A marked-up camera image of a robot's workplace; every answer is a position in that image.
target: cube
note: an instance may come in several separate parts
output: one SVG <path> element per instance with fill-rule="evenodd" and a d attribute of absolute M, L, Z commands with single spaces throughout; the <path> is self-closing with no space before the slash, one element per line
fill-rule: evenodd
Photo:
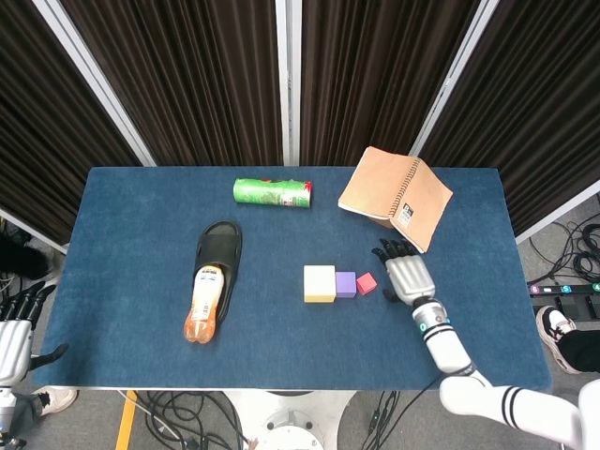
<path fill-rule="evenodd" d="M 377 281 L 369 272 L 366 272 L 356 280 L 356 287 L 361 295 L 367 295 L 377 287 Z"/>
<path fill-rule="evenodd" d="M 356 273 L 336 272 L 337 298 L 354 298 L 356 296 Z"/>
<path fill-rule="evenodd" d="M 335 299 L 336 267 L 334 265 L 305 265 L 305 303 L 333 303 Z"/>

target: slipper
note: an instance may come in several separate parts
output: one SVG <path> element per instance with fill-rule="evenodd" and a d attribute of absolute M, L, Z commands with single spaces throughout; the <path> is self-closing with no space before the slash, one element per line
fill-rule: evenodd
<path fill-rule="evenodd" d="M 217 305 L 217 325 L 221 325 L 229 311 L 241 255 L 242 231 L 237 223 L 215 222 L 202 232 L 196 251 L 193 279 L 205 265 L 216 265 L 223 271 L 224 282 Z"/>

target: black cable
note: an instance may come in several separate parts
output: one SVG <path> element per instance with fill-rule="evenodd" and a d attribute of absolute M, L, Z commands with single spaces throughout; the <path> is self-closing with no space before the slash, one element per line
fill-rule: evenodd
<path fill-rule="evenodd" d="M 385 444 L 385 442 L 389 439 L 390 435 L 392 434 L 392 432 L 394 431 L 394 429 L 396 428 L 396 426 L 398 425 L 400 419 L 402 418 L 402 416 L 404 415 L 404 413 L 406 411 L 408 411 L 409 408 L 411 408 L 411 406 L 414 404 L 414 402 L 419 399 L 433 384 L 435 384 L 437 381 L 440 380 L 440 378 L 443 376 L 443 373 L 440 373 L 438 376 L 436 376 L 436 378 L 434 380 L 432 380 L 427 386 L 425 386 L 402 410 L 402 412 L 400 413 L 400 415 L 398 416 L 398 418 L 396 419 L 396 421 L 394 422 L 394 425 L 388 430 L 388 426 L 390 425 L 390 423 L 392 422 L 392 419 L 394 417 L 394 414 L 396 412 L 396 408 L 399 402 L 399 398 L 400 398 L 400 393 L 399 391 L 392 391 L 389 396 L 387 397 L 387 400 L 385 401 L 385 404 L 383 406 L 383 411 L 382 411 L 382 415 L 379 417 L 379 421 L 377 426 L 375 427 L 375 434 L 372 434 L 372 432 L 370 431 L 369 434 L 367 435 L 367 438 L 363 441 L 363 445 L 361 446 L 361 450 L 379 450 L 383 447 L 383 445 Z M 383 395 L 384 395 L 385 391 L 382 392 L 382 395 L 380 396 L 380 401 L 379 404 L 377 406 L 377 409 L 375 410 L 374 415 L 376 415 L 376 413 L 379 411 L 379 409 L 381 408 L 382 405 L 382 399 L 383 399 Z"/>
<path fill-rule="evenodd" d="M 528 281 L 527 284 L 531 286 L 547 278 L 554 280 L 555 277 L 581 278 L 592 283 L 598 282 L 600 280 L 600 274 L 593 271 L 593 265 L 595 263 L 600 264 L 600 254 L 597 253 L 597 241 L 594 239 L 594 232 L 600 228 L 600 225 L 590 224 L 581 229 L 583 224 L 593 220 L 594 218 L 597 218 L 598 216 L 600 216 L 600 213 L 586 218 L 582 222 L 579 222 L 579 224 L 568 222 L 567 225 L 572 223 L 575 225 L 573 229 L 569 229 L 559 222 L 551 223 L 552 225 L 561 227 L 567 234 L 567 239 L 562 248 L 561 256 L 556 261 L 552 261 L 543 255 L 542 252 L 540 252 L 540 250 L 535 246 L 535 243 L 530 237 L 529 242 L 533 251 L 535 251 L 535 253 L 544 261 L 551 264 L 552 267 L 543 276 L 532 279 Z M 581 236 L 575 237 L 576 233 L 580 233 Z M 580 244 L 582 242 L 588 247 L 589 250 L 581 248 Z M 566 268 L 569 263 L 573 265 L 573 270 L 577 274 L 576 276 L 561 273 L 561 271 Z"/>
<path fill-rule="evenodd" d="M 223 413 L 228 423 L 232 426 L 233 431 L 235 432 L 235 446 L 237 450 L 242 450 L 243 442 L 248 442 L 240 429 L 235 408 L 227 396 L 225 396 L 225 398 L 227 399 L 229 406 L 231 406 L 231 412 L 228 412 L 227 409 L 225 409 L 225 407 L 211 393 L 206 392 L 146 392 L 146 398 L 144 398 L 138 392 L 136 392 L 136 394 L 138 395 L 138 399 L 141 404 L 151 413 L 151 415 L 146 415 L 145 417 L 146 428 L 148 428 L 150 434 L 152 434 L 152 436 L 154 436 L 155 439 L 157 439 L 157 441 L 159 441 L 166 448 L 176 450 L 173 449 L 172 443 L 179 443 L 181 448 L 185 449 L 186 442 L 183 439 L 183 432 L 185 431 L 200 438 L 199 444 L 201 448 L 204 448 L 204 445 L 207 443 L 212 443 L 226 450 L 233 450 L 233 447 L 229 445 L 222 436 L 219 436 L 214 432 L 204 430 L 201 413 L 206 400 L 210 400 L 212 403 L 214 403 Z M 178 400 L 185 397 L 199 398 L 199 407 L 195 410 L 192 410 L 187 406 L 182 406 L 179 404 Z M 175 419 L 168 417 L 169 412 L 174 415 Z M 163 426 L 156 420 L 156 417 L 172 428 L 177 436 L 174 437 L 167 429 L 164 429 Z"/>
<path fill-rule="evenodd" d="M 437 377 L 435 377 L 427 386 L 425 386 L 423 389 L 421 389 L 421 392 L 419 392 L 416 396 L 414 396 L 414 398 L 408 402 L 408 404 L 404 407 L 404 409 L 400 412 L 400 415 L 397 417 L 396 422 L 394 422 L 394 425 L 390 428 L 390 430 L 387 432 L 387 434 L 385 435 L 385 437 L 382 440 L 381 445 L 384 445 L 385 442 L 389 439 L 389 437 L 391 436 L 391 434 L 394 432 L 394 429 L 398 426 L 398 423 L 400 422 L 400 419 L 402 418 L 402 416 L 404 415 L 404 413 L 406 411 L 409 410 L 409 408 L 411 408 L 411 406 L 414 404 L 414 402 L 416 400 L 418 400 L 423 394 L 426 393 L 426 391 L 429 390 L 429 388 L 437 383 L 439 380 L 442 379 L 442 377 L 445 374 L 442 372 L 440 373 Z"/>

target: purple block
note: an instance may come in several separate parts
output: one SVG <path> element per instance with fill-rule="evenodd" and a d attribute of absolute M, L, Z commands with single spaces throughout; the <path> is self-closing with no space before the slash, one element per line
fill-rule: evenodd
<path fill-rule="evenodd" d="M 356 296 L 356 273 L 336 272 L 336 294 L 339 298 Z"/>

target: sneaker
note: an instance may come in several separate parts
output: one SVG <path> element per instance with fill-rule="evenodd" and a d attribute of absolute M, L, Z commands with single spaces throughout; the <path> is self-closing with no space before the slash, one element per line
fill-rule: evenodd
<path fill-rule="evenodd" d="M 561 369 L 566 373 L 581 373 L 566 362 L 557 345 L 564 335 L 570 331 L 577 330 L 575 323 L 571 319 L 564 317 L 555 307 L 540 308 L 535 315 L 535 323 L 537 324 L 537 331 L 540 334 L 540 338 L 548 346 L 552 352 L 552 356 L 554 356 L 554 360 Z"/>
<path fill-rule="evenodd" d="M 37 395 L 41 400 L 41 415 L 60 413 L 71 406 L 79 391 L 75 389 L 54 389 L 50 386 L 44 386 L 38 389 L 33 395 Z"/>

